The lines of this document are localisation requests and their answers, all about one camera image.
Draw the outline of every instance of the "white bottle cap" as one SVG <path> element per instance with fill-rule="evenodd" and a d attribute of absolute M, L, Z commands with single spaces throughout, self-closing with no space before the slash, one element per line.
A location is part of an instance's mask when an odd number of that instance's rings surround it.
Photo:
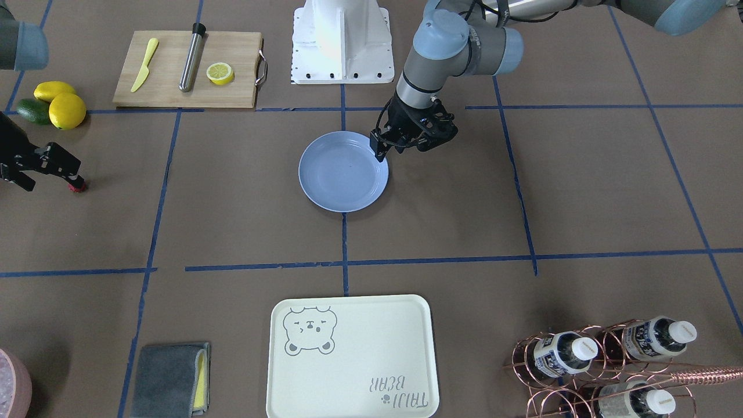
<path fill-rule="evenodd" d="M 656 414 L 670 414 L 676 410 L 676 399 L 667 390 L 651 390 L 646 395 L 648 408 Z"/>
<path fill-rule="evenodd" d="M 674 322 L 668 326 L 668 333 L 674 341 L 686 344 L 696 339 L 696 328 L 686 321 Z"/>
<path fill-rule="evenodd" d="M 599 354 L 599 346 L 596 341 L 586 337 L 573 341 L 571 348 L 573 354 L 581 360 L 593 360 Z"/>

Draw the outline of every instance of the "yellow knife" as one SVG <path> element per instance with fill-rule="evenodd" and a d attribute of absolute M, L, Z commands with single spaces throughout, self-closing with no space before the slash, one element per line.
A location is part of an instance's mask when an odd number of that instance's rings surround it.
<path fill-rule="evenodd" d="M 160 41 L 158 41 L 158 38 L 151 38 L 149 42 L 147 42 L 147 51 L 144 53 L 144 60 L 140 67 L 140 73 L 137 75 L 137 79 L 134 81 L 134 85 L 132 86 L 132 93 L 142 86 L 144 80 L 147 80 L 147 76 L 149 75 L 149 68 L 147 68 L 147 66 L 149 65 L 149 61 L 152 59 L 152 55 L 155 53 L 155 49 L 158 47 L 159 43 Z"/>

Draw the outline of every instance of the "folded cloth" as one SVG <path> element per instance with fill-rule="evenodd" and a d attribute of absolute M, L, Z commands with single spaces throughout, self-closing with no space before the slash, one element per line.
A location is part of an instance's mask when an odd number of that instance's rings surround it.
<path fill-rule="evenodd" d="M 205 412 L 209 361 L 208 342 L 142 347 L 130 417 L 190 418 Z"/>

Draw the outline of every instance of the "metal cylinder utensil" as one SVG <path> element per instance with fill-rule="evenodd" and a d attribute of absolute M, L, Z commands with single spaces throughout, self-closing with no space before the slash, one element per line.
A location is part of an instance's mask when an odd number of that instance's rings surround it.
<path fill-rule="evenodd" d="M 186 58 L 186 65 L 184 66 L 184 73 L 181 75 L 181 83 L 178 84 L 178 88 L 183 93 L 191 91 L 193 89 L 193 83 L 196 80 L 196 70 L 198 69 L 198 62 L 201 61 L 201 52 L 204 50 L 204 35 L 207 32 L 207 27 L 199 22 L 193 24 L 193 35 L 191 35 L 191 46 L 188 50 L 188 57 Z"/>

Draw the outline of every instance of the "green avocado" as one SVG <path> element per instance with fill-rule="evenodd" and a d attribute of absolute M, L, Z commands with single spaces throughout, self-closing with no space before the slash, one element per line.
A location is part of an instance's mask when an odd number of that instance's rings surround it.
<path fill-rule="evenodd" d="M 16 109 L 18 114 L 25 120 L 37 125 L 48 125 L 49 120 L 49 103 L 38 99 L 21 99 Z"/>

